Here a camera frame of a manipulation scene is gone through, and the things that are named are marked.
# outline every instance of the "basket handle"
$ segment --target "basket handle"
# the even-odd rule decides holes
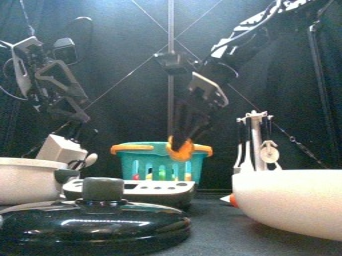
[[[116,155],[118,151],[123,150],[154,150],[151,145],[114,145],[111,147],[111,154]]]
[[[209,155],[207,157],[213,156],[213,148],[205,145],[194,145],[194,151],[205,151]]]

